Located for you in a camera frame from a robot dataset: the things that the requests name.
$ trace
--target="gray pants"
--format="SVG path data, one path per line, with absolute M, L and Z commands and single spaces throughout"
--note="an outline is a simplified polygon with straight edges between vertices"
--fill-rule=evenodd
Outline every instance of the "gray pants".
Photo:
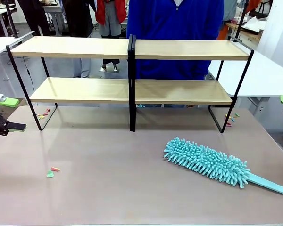
M 121 24 L 117 18 L 117 10 L 115 2 L 104 2 L 105 4 L 105 24 L 99 24 L 100 35 L 103 36 L 118 36 L 121 34 Z
M 88 78 L 90 74 L 90 59 L 73 59 L 74 62 L 74 78 Z

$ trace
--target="red jacket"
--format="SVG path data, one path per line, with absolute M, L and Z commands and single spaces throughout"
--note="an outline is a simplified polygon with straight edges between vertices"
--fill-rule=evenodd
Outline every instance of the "red jacket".
M 119 20 L 119 22 L 123 22 L 126 17 L 127 17 L 127 13 L 126 13 L 126 2 L 125 0 L 114 0 L 115 3 L 115 7 L 117 9 L 117 18 Z M 98 4 L 98 10 L 95 14 L 95 18 L 97 20 L 98 23 L 104 25 L 105 24 L 105 4 L 103 0 L 97 0 L 97 4 Z

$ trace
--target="person in blue jacket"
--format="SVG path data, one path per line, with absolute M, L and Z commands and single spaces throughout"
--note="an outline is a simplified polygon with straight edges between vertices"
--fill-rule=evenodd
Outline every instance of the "person in blue jacket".
M 224 0 L 130 0 L 127 38 L 216 40 Z M 204 80 L 210 61 L 138 60 L 138 79 Z

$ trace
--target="person's hand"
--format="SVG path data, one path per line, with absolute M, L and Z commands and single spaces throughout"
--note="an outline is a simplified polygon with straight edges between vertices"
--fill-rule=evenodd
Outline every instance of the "person's hand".
M 49 0 L 45 0 L 45 5 L 46 6 L 50 6 L 50 1 Z

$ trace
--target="gray shorts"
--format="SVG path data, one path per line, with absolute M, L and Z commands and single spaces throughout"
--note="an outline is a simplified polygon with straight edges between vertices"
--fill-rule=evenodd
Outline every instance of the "gray shorts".
M 118 36 L 121 34 L 121 24 L 117 18 L 117 10 L 114 1 L 104 2 L 105 4 L 105 24 L 99 24 L 100 35 Z

